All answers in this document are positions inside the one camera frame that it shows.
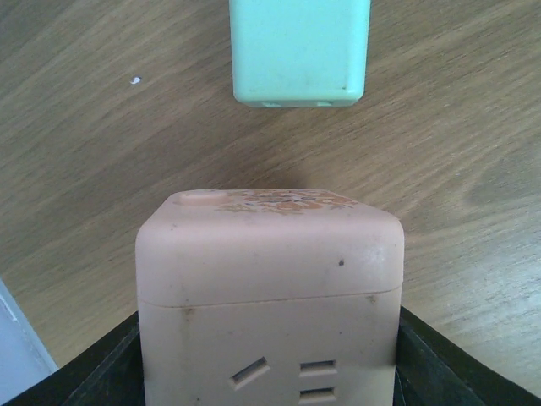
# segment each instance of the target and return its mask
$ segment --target socket slot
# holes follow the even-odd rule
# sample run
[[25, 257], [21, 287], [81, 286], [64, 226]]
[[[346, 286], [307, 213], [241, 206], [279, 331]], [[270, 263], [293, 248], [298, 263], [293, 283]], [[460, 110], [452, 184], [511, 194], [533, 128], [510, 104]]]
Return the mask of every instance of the socket slot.
[[332, 375], [336, 374], [337, 372], [336, 361], [334, 359], [330, 359], [327, 361], [302, 363], [299, 376], [304, 378], [307, 376]]
[[298, 404], [316, 404], [335, 401], [335, 388], [322, 387], [321, 389], [310, 389], [308, 391], [301, 391]]
[[246, 368], [233, 375], [230, 378], [230, 382], [232, 383], [233, 388], [237, 391], [244, 385], [265, 374], [269, 369], [270, 367], [267, 364], [267, 360], [265, 357], [261, 357], [254, 363], [248, 365]]

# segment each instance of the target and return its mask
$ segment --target teal plastic box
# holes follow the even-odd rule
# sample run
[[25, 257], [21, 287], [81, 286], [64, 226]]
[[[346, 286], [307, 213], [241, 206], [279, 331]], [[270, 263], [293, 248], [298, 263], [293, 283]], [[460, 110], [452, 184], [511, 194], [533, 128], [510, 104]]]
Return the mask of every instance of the teal plastic box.
[[370, 0], [230, 0], [233, 92], [251, 107], [346, 107], [364, 92]]

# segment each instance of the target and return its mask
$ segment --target electrical outlet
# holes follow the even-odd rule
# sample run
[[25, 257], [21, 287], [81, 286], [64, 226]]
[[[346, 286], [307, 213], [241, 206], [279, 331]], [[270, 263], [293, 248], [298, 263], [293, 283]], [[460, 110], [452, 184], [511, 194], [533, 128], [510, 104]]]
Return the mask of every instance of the electrical outlet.
[[186, 192], [136, 261], [148, 406], [392, 404], [391, 215], [321, 190]]

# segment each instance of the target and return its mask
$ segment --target turquoise power adapter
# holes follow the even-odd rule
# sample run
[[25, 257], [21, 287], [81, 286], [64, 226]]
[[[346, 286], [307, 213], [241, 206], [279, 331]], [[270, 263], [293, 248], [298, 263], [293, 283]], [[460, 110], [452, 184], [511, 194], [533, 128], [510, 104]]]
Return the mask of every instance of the turquoise power adapter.
[[230, 0], [233, 93], [251, 107], [347, 107], [364, 92], [370, 0]]

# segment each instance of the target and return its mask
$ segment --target wooden surface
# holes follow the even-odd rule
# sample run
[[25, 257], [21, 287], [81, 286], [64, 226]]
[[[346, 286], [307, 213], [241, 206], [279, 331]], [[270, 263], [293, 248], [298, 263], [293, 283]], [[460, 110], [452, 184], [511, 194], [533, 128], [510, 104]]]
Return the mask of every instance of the wooden surface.
[[226, 0], [3, 0], [0, 275], [63, 365], [135, 310], [135, 233], [171, 193], [333, 189], [401, 218], [406, 307], [541, 395], [540, 21], [374, 2], [356, 107], [254, 110]]

